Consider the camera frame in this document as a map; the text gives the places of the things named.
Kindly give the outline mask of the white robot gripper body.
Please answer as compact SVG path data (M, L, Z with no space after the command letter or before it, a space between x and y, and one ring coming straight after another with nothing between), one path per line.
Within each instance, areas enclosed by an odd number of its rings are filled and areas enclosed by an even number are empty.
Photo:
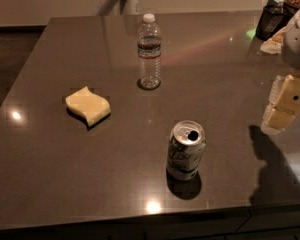
M300 9L289 20L282 45L283 61L300 70Z

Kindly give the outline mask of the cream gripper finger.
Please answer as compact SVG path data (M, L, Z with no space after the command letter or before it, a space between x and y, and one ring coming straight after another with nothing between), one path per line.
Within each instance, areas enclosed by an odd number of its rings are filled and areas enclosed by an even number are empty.
M275 102L276 109L284 111L285 130L300 113L300 74L290 74L285 77L279 97Z
M275 106L284 80L284 76L277 75L269 93L269 104L265 108L260 125L261 131L266 135L277 135L285 128L284 118L287 116L287 113L277 110Z

